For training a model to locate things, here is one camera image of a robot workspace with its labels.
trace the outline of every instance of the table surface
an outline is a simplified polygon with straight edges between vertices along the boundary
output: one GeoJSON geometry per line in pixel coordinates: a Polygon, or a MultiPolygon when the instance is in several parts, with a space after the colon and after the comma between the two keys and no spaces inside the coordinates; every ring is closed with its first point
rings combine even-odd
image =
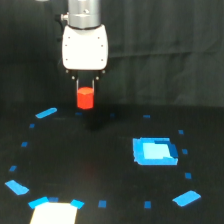
{"type": "Polygon", "coordinates": [[[101,105],[82,112],[60,106],[37,119],[35,114],[45,109],[26,105],[1,111],[1,223],[30,223],[34,210],[28,203],[45,196],[60,203],[84,202],[76,224],[222,223],[223,109],[101,105]],[[141,137],[170,138],[178,165],[134,162],[132,140],[141,137]],[[13,165],[16,170],[9,172],[13,165]],[[5,185],[10,180],[29,192],[17,196],[5,185]],[[185,207],[172,201],[190,190],[201,199],[185,207]],[[98,207],[100,200],[106,208],[98,207]],[[151,209],[144,208],[145,201],[151,209]]]}

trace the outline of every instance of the black background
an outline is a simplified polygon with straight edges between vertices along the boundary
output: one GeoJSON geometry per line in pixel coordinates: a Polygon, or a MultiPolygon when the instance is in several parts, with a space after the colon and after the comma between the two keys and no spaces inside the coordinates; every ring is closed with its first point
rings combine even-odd
{"type": "MultiPolygon", "coordinates": [[[[102,0],[101,10],[109,61],[97,102],[224,105],[223,1],[102,0]]],[[[54,21],[66,12],[65,0],[1,1],[2,102],[74,102],[54,21]]]]}

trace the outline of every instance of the red block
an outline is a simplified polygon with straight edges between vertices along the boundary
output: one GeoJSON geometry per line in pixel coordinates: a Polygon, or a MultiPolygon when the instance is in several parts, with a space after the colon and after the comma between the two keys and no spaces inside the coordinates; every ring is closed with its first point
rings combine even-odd
{"type": "Polygon", "coordinates": [[[93,108],[94,90],[93,88],[83,87],[78,90],[77,106],[87,110],[93,108]]]}

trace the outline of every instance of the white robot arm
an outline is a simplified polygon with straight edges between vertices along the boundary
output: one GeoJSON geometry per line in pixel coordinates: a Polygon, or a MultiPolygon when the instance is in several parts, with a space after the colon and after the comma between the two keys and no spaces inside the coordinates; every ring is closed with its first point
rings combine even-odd
{"type": "Polygon", "coordinates": [[[76,81],[78,107],[91,109],[90,98],[95,95],[96,84],[108,62],[108,39],[101,24],[100,0],[68,0],[68,11],[56,19],[59,23],[67,21],[65,29],[61,24],[63,65],[76,81]],[[92,88],[79,89],[78,70],[98,71],[92,78],[92,88]]]}

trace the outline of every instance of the blue tape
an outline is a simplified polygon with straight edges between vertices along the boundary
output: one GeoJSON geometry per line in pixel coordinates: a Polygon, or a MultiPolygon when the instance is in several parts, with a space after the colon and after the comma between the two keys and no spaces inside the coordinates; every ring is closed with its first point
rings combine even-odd
{"type": "Polygon", "coordinates": [[[9,182],[6,182],[5,185],[7,187],[9,187],[14,193],[16,193],[17,195],[22,195],[22,194],[26,194],[29,189],[18,184],[16,181],[11,180],[9,182]]]}
{"type": "Polygon", "coordinates": [[[76,112],[75,115],[82,116],[82,113],[81,112],[76,112]]]}
{"type": "Polygon", "coordinates": [[[78,209],[82,208],[82,206],[84,205],[84,202],[81,201],[77,201],[77,200],[73,200],[71,202],[71,205],[73,205],[74,207],[77,207],[78,209]]]}
{"type": "Polygon", "coordinates": [[[191,173],[185,173],[185,178],[186,179],[191,179],[191,173]]]}
{"type": "Polygon", "coordinates": [[[201,195],[197,194],[194,191],[188,191],[185,194],[182,194],[179,197],[174,198],[173,201],[176,202],[179,206],[183,207],[199,198],[201,198],[201,195]]]}
{"type": "Polygon", "coordinates": [[[10,172],[13,172],[13,171],[16,170],[16,168],[17,168],[17,166],[11,166],[11,168],[9,169],[9,171],[10,171],[10,172]]]}
{"type": "MultiPolygon", "coordinates": [[[[169,141],[169,138],[163,138],[162,140],[169,141]]],[[[145,159],[143,143],[154,143],[155,141],[161,141],[161,138],[133,139],[134,162],[139,165],[177,165],[177,158],[145,159]]]]}
{"type": "Polygon", "coordinates": [[[23,142],[21,147],[27,147],[27,145],[28,145],[28,142],[23,142]]]}
{"type": "Polygon", "coordinates": [[[150,115],[143,115],[143,118],[150,118],[150,115]]]}
{"type": "Polygon", "coordinates": [[[184,131],[183,130],[179,130],[179,134],[180,135],[183,135],[184,134],[184,131]]]}
{"type": "Polygon", "coordinates": [[[54,197],[51,197],[51,198],[48,198],[49,202],[58,202],[58,198],[54,198],[54,197]]]}
{"type": "Polygon", "coordinates": [[[98,207],[99,208],[106,208],[107,202],[106,201],[99,201],[98,207]]]}
{"type": "Polygon", "coordinates": [[[55,113],[56,111],[57,111],[56,108],[50,108],[50,109],[48,109],[46,111],[43,111],[43,112],[37,114],[36,117],[39,118],[39,119],[41,119],[41,118],[44,118],[46,116],[49,116],[49,115],[55,113]]]}
{"type": "Polygon", "coordinates": [[[151,202],[150,201],[145,201],[144,208],[150,209],[151,208],[151,202]]]}
{"type": "Polygon", "coordinates": [[[184,155],[187,155],[188,154],[187,149],[182,149],[182,152],[183,152],[184,155]]]}
{"type": "Polygon", "coordinates": [[[30,208],[34,209],[38,205],[42,205],[42,204],[47,203],[47,202],[49,202],[48,198],[43,197],[43,198],[37,199],[35,201],[31,201],[28,204],[29,204],[30,208]]]}
{"type": "Polygon", "coordinates": [[[35,124],[30,124],[30,128],[34,128],[35,127],[35,124]]]}

